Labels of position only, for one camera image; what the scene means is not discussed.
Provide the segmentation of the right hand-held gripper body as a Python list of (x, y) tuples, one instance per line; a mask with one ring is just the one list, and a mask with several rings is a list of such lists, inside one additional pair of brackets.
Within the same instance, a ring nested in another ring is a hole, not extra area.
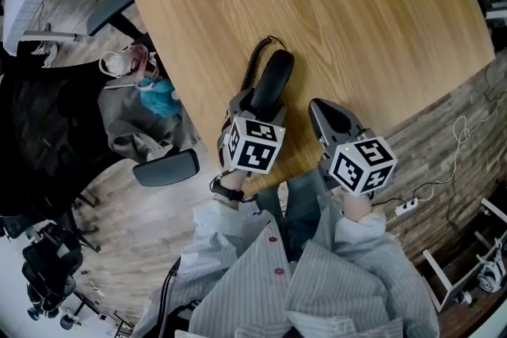
[(398, 159), (383, 137), (329, 145), (318, 171), (326, 190), (341, 187), (351, 195), (371, 195), (394, 172)]

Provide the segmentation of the black telephone handset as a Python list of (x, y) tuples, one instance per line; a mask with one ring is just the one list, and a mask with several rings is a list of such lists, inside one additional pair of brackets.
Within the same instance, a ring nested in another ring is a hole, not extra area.
[(258, 120), (269, 122), (280, 110), (294, 63), (294, 55), (285, 50), (276, 50), (270, 57), (250, 101), (250, 110)]

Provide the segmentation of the person's left forearm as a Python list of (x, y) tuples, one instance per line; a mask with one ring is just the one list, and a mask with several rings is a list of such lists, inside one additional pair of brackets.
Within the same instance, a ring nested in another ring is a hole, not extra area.
[[(236, 192), (240, 192), (242, 190), (242, 185), (244, 184), (246, 178), (248, 176), (248, 172), (240, 169), (236, 169), (233, 172), (229, 172), (223, 176), (221, 176), (218, 180), (220, 186), (234, 190)], [(224, 205), (227, 205), (233, 210), (238, 210), (239, 201), (232, 200), (224, 195), (220, 195), (218, 192), (214, 192), (214, 199), (218, 200)]]

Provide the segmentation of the person's right forearm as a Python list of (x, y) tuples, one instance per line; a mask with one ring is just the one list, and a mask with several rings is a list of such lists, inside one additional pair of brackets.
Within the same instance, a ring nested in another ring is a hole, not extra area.
[(367, 196), (345, 194), (343, 197), (344, 216), (353, 222), (359, 222), (372, 212), (371, 200)]

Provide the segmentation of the round wooden table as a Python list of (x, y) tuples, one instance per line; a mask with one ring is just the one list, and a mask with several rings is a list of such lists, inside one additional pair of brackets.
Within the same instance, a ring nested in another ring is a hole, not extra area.
[(322, 146), (307, 112), (321, 97), (378, 135), (438, 101), (494, 59), (477, 0), (135, 0), (157, 53), (211, 155), (254, 46), (295, 56), (287, 133), (252, 195), (314, 168)]

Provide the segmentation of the black office chair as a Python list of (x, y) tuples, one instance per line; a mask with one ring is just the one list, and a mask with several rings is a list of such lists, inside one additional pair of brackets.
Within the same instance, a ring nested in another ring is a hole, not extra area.
[[(107, 81), (96, 63), (16, 70), (2, 79), (0, 217), (58, 217), (95, 177), (126, 158), (109, 148), (97, 103)], [(170, 146), (135, 161), (135, 178), (159, 187), (195, 176), (194, 147)]]
[(32, 303), (27, 313), (33, 321), (59, 314), (59, 307), (74, 293), (74, 274), (83, 262), (81, 243), (61, 226), (49, 222), (36, 235), (39, 239), (22, 250), (21, 268)]

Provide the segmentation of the black wristwatch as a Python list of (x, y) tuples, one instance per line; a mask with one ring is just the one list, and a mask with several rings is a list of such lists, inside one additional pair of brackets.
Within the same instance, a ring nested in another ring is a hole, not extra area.
[(211, 183), (209, 185), (211, 192), (213, 192), (213, 193), (218, 192), (220, 195), (224, 195), (232, 200), (238, 200), (240, 203), (253, 202), (254, 200), (257, 199), (258, 194), (254, 194), (252, 196), (245, 196), (245, 193), (243, 190), (241, 190), (240, 192), (236, 192), (234, 190), (230, 190), (230, 189), (220, 186), (218, 183), (218, 180), (221, 176), (223, 176), (225, 174), (227, 174), (227, 173), (221, 173), (220, 175), (218, 175), (217, 177), (215, 177), (211, 181)]

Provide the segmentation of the white power strip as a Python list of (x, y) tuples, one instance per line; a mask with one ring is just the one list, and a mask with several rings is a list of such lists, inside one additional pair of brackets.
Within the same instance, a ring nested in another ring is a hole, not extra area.
[(408, 201), (407, 203), (400, 204), (395, 208), (395, 214), (399, 217), (402, 216), (418, 206), (418, 198), (413, 198), (412, 200)]

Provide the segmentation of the person's blue jeans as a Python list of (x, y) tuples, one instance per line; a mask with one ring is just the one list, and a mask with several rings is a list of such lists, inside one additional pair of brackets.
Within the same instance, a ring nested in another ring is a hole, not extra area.
[(321, 217), (318, 199), (327, 197), (327, 192), (317, 169), (292, 178), (287, 186), (285, 214), (280, 206), (278, 185), (260, 192), (256, 203), (261, 211), (273, 215), (288, 262), (296, 262), (301, 257), (306, 242), (315, 235)]

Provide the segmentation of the teal cloth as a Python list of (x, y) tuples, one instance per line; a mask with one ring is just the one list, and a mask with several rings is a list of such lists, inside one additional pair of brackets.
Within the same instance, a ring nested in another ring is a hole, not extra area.
[(168, 79), (153, 82), (144, 78), (138, 91), (142, 105), (155, 115), (170, 118), (181, 112), (181, 102), (173, 98), (175, 88)]

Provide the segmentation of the grey jacket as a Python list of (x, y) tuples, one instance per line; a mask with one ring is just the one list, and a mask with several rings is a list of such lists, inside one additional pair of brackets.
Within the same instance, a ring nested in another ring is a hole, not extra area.
[(141, 95), (126, 78), (107, 81), (102, 88), (97, 103), (112, 151), (144, 163), (170, 146), (186, 150), (200, 141), (183, 108), (169, 118), (162, 117), (142, 104)]

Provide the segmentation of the person's striped shirt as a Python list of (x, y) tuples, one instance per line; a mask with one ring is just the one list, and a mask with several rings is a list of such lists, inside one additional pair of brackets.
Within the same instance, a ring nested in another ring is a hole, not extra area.
[(318, 199), (315, 236), (296, 264), (278, 225), (253, 204), (210, 199), (194, 211), (192, 244), (167, 288), (153, 292), (132, 338), (153, 338), (160, 309), (192, 305), (184, 338), (439, 338), (432, 300), (385, 216), (348, 220)]

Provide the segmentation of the white and pink bag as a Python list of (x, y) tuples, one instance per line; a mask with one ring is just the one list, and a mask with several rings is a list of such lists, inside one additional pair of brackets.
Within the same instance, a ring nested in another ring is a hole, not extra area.
[(113, 78), (133, 75), (138, 81), (144, 78), (155, 80), (159, 76), (159, 68), (155, 53), (149, 52), (142, 44), (134, 44), (122, 52), (107, 51), (99, 58), (99, 69), (103, 74)]

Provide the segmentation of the white headset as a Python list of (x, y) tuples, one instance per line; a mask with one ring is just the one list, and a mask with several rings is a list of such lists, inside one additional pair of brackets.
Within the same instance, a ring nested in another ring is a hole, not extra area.
[(477, 275), (478, 286), (486, 293), (495, 293), (501, 289), (503, 279), (507, 276), (502, 259), (501, 249), (498, 249), (492, 260), (485, 260), (477, 256), (482, 265)]

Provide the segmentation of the white table frame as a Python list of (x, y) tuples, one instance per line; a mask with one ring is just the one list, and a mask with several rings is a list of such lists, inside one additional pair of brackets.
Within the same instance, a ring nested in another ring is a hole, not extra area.
[(423, 251), (424, 281), (437, 312), (454, 303), (475, 302), (473, 292), (482, 290), (477, 280), (482, 265), (477, 256), (492, 260), (498, 249), (507, 271), (507, 200), (489, 198), (481, 201), (477, 215), (445, 250)]

